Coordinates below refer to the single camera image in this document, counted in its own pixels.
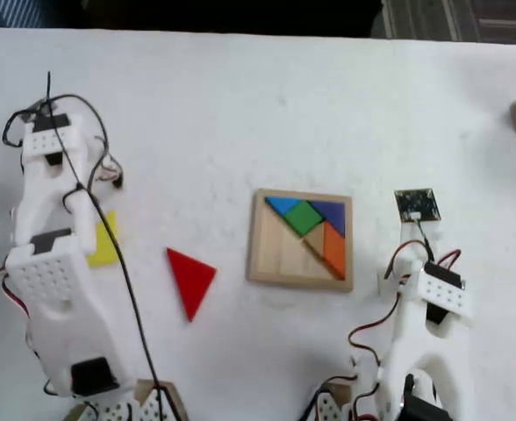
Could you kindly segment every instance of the green square piece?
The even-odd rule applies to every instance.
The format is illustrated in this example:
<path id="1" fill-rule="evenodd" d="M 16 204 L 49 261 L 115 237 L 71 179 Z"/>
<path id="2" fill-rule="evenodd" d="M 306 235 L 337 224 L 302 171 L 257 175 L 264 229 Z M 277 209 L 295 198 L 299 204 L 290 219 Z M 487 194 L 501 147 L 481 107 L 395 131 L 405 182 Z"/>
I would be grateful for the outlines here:
<path id="1" fill-rule="evenodd" d="M 322 222 L 320 214 L 305 200 L 294 206 L 293 209 L 283 215 L 283 218 L 299 234 L 299 237 L 303 237 Z"/>

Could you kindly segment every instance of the yellow piece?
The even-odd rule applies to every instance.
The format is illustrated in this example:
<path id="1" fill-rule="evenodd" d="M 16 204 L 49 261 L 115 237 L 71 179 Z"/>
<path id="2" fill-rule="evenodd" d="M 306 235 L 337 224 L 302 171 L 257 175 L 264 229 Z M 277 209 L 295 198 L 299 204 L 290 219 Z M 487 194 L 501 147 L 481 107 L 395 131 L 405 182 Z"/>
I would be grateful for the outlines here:
<path id="1" fill-rule="evenodd" d="M 106 215 L 111 231 L 116 235 L 116 212 L 111 210 Z M 111 243 L 110 236 L 102 222 L 97 223 L 97 250 L 87 257 L 89 266 L 98 267 L 110 265 L 118 261 L 118 254 Z"/>

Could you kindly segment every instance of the circuit board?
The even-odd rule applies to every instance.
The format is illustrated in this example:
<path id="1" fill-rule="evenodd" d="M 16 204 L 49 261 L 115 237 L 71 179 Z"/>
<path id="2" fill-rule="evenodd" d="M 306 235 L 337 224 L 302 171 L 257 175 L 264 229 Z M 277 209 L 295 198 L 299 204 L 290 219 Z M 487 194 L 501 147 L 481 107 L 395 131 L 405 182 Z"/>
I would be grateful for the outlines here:
<path id="1" fill-rule="evenodd" d="M 419 221 L 440 221 L 440 210 L 435 202 L 432 189 L 395 190 L 400 220 L 414 222 L 415 216 Z"/>

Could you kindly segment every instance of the tangram puzzle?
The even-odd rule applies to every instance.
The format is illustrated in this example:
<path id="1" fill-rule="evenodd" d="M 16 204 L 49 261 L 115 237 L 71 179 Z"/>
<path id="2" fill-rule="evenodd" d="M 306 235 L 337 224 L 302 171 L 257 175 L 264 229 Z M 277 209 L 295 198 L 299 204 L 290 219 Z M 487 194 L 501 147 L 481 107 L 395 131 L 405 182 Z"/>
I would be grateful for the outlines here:
<path id="1" fill-rule="evenodd" d="M 251 236 L 249 279 L 352 289 L 351 197 L 260 189 Z"/>

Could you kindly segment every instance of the red triangle piece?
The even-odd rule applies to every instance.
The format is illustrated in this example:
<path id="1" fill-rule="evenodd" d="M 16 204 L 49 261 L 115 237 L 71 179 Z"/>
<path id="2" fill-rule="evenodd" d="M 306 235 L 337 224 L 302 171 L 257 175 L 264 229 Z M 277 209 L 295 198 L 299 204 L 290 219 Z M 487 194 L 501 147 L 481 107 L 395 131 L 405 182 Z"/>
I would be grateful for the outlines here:
<path id="1" fill-rule="evenodd" d="M 205 293 L 217 269 L 171 248 L 167 248 L 167 255 L 182 297 L 186 316 L 191 322 L 196 316 L 199 304 L 204 300 Z"/>

